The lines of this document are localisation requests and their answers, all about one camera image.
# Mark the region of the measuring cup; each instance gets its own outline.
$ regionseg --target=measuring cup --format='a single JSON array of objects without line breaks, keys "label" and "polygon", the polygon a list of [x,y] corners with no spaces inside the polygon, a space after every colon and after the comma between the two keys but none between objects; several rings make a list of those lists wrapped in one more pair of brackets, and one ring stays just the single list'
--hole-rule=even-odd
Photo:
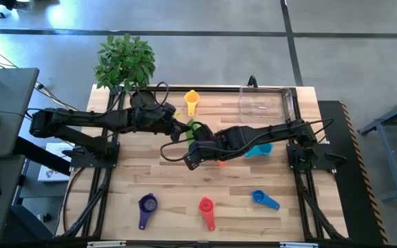
[{"label": "measuring cup", "polygon": [[196,105],[200,100],[200,95],[195,90],[190,90],[185,94],[185,101],[187,104],[187,115],[194,116],[196,111]]}]

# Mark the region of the green plant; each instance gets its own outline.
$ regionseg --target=green plant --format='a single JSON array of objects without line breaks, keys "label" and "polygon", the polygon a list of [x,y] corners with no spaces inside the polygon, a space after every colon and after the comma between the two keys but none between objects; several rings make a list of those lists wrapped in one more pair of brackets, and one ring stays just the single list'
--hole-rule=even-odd
[{"label": "green plant", "polygon": [[109,35],[98,51],[100,65],[94,68],[97,88],[124,84],[125,89],[145,87],[156,69],[154,52],[147,41],[124,34],[123,39]]}]

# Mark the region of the gray floor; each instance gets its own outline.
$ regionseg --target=gray floor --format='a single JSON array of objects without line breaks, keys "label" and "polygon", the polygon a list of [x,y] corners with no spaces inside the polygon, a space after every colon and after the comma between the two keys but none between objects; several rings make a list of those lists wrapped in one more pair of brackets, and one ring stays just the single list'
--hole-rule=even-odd
[{"label": "gray floor", "polygon": [[[283,32],[279,0],[40,1],[34,12],[11,12],[3,28]],[[397,33],[397,1],[287,0],[295,32]],[[285,37],[143,37],[156,52],[153,82],[295,85]],[[0,53],[83,110],[101,36],[0,34]],[[397,104],[397,39],[295,39],[305,86],[320,100],[345,101],[356,129]],[[56,105],[34,93],[30,107]],[[22,134],[33,139],[24,123]],[[359,137],[377,197],[394,189],[378,137]],[[389,242],[397,245],[397,200],[378,204]]]}]

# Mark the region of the transparent bin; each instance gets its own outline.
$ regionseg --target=transparent bin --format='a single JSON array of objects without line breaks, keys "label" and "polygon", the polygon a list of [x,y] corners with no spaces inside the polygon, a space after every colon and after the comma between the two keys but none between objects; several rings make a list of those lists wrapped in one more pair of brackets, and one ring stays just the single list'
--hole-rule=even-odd
[{"label": "transparent bin", "polygon": [[244,123],[277,125],[295,119],[292,92],[287,87],[241,86],[238,109]]}]

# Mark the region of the wooden table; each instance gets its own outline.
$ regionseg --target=wooden table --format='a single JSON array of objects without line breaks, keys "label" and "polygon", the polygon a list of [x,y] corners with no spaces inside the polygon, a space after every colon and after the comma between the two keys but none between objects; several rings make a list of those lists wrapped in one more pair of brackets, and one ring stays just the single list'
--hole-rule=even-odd
[{"label": "wooden table", "polygon": [[[320,119],[313,87],[297,87],[301,116],[305,121]],[[88,111],[104,112],[108,90],[92,88]],[[177,108],[176,118],[188,122],[184,92],[171,92],[168,102]],[[202,92],[197,105],[195,121],[201,121],[217,132],[233,125],[262,127],[284,123],[279,94],[261,93],[253,99],[267,98],[275,104],[272,118],[259,119],[240,116],[238,92]],[[312,125],[316,131],[321,123]],[[83,128],[92,136],[101,134],[98,128]],[[120,135],[119,162],[113,171],[105,210],[102,239],[121,240],[214,240],[214,241],[283,241],[304,240],[301,217],[296,197],[293,172],[288,169],[285,146],[287,141],[274,143],[270,156],[236,158],[220,168],[215,161],[202,163],[190,171],[183,162],[165,161],[159,154],[160,146],[169,143],[162,134],[130,133]],[[171,158],[186,153],[187,145],[167,147],[165,155]],[[79,216],[87,204],[93,169],[86,169],[73,185],[68,196],[67,226]],[[347,236],[343,211],[331,174],[313,171],[320,208],[344,236]],[[251,191],[262,189],[281,208],[276,211],[254,204]],[[138,228],[139,199],[153,193],[159,207],[145,231]],[[199,212],[200,199],[207,196],[215,204],[216,230],[208,231]],[[316,234],[311,211],[307,211],[313,234]],[[97,210],[92,218],[94,229]],[[62,221],[58,234],[62,233]]]}]

